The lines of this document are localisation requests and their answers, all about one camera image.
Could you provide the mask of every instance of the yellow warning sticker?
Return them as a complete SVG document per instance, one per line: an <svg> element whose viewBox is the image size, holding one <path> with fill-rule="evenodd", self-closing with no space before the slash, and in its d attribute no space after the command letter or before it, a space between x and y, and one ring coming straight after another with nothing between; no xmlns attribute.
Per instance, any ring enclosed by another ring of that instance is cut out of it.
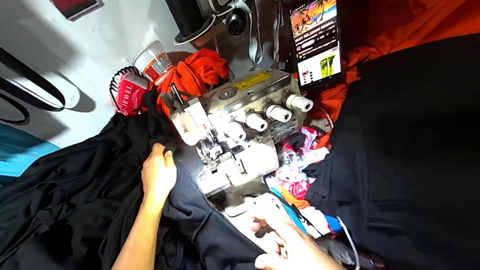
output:
<svg viewBox="0 0 480 270"><path fill-rule="evenodd" d="M240 91L243 91L251 86L254 86L255 84L262 82L268 78L271 78L271 75L265 74L265 73L258 73L257 75L248 78L242 82L239 82L235 85L236 88L238 88Z"/></svg>

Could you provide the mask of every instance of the orange fabric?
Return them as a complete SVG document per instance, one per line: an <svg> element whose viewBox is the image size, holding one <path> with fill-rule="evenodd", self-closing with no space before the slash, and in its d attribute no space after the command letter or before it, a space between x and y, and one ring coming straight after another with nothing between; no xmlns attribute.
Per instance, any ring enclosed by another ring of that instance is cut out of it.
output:
<svg viewBox="0 0 480 270"><path fill-rule="evenodd" d="M282 196L288 203L293 203L293 205L295 205L298 209L304 209L305 207L310 206L308 201L299 200L290 194L290 192L288 192L284 187L280 187L282 188Z"/></svg>
<svg viewBox="0 0 480 270"><path fill-rule="evenodd" d="M200 96L207 92L205 84L211 86L218 84L218 77L228 78L228 63L221 58L215 51L201 49L198 52L187 57L185 61L180 61L176 67L168 74L167 78L158 86L157 92L170 92L170 84L175 83L178 90L189 93L194 96ZM170 115L170 110L163 103L160 96L157 101L158 111Z"/></svg>
<svg viewBox="0 0 480 270"><path fill-rule="evenodd" d="M358 63L431 41L480 33L479 0L346 0L343 8L345 12L342 10L341 13L351 15L356 11L365 11L356 14L370 16L365 25L350 20L351 29L342 29L342 34L351 35L358 34L359 25L367 30L345 56L342 63L346 71L345 81L327 86L315 100L334 122L350 83L360 79L361 74L357 73L356 67ZM345 36L342 39L355 40ZM310 116L326 118L320 110L312 111ZM317 148L328 144L329 134L325 137Z"/></svg>

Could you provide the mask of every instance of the clear plastic cup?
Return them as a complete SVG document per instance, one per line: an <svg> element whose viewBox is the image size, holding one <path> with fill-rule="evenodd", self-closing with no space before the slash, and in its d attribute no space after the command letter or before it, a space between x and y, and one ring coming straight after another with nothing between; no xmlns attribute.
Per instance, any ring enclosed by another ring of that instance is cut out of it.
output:
<svg viewBox="0 0 480 270"><path fill-rule="evenodd" d="M173 69L162 43L158 40L140 51L132 64L156 86L160 85Z"/></svg>

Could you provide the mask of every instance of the sewing machine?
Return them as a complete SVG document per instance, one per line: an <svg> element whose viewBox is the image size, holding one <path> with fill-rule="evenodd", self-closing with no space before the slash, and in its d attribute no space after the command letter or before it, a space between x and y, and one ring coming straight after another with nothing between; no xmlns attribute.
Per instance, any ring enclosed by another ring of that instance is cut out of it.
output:
<svg viewBox="0 0 480 270"><path fill-rule="evenodd" d="M207 196L278 169L275 144L301 127L313 106L290 74L275 69L257 69L200 97L181 95L172 86L161 98L191 146L179 162Z"/></svg>

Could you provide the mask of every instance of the hand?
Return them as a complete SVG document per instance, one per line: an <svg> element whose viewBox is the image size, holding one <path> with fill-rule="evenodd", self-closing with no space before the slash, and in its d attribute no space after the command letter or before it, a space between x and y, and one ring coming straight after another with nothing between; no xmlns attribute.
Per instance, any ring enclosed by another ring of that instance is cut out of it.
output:
<svg viewBox="0 0 480 270"><path fill-rule="evenodd" d="M165 146L154 144L142 170L144 202L158 212L162 210L170 190L177 181L177 167L173 162L172 151L164 155L164 150Z"/></svg>
<svg viewBox="0 0 480 270"><path fill-rule="evenodd" d="M344 270L326 252L297 226L275 215L274 211L261 211L255 218L252 230L269 225L275 232L268 239L278 246L276 252L260 255L255 267L261 270L332 269Z"/></svg>

